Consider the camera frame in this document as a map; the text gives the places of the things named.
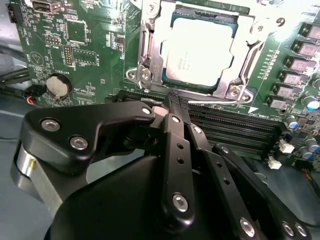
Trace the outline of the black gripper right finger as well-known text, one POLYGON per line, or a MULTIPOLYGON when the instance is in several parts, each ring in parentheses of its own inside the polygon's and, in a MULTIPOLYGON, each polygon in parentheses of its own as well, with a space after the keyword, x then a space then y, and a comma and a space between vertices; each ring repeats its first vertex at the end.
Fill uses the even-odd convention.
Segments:
POLYGON ((310 240, 309 229, 229 147, 210 146, 203 130, 191 123, 180 99, 182 119, 202 169, 214 183, 233 240, 310 240))

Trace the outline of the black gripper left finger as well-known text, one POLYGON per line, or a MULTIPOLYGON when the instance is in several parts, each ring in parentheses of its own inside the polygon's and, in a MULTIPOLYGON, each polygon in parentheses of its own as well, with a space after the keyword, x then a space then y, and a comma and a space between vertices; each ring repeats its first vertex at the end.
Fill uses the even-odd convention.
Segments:
POLYGON ((124 145, 124 131, 184 130, 180 99, 171 92, 155 107, 124 101, 29 112, 21 150, 34 160, 29 178, 53 217, 71 194, 146 155, 124 145))

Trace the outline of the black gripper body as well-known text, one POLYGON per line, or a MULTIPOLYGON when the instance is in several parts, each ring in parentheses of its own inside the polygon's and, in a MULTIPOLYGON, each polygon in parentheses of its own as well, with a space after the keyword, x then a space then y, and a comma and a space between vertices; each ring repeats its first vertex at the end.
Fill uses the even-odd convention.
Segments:
POLYGON ((232 240, 188 127, 134 127, 123 136, 126 147, 146 155, 71 194, 48 240, 232 240))

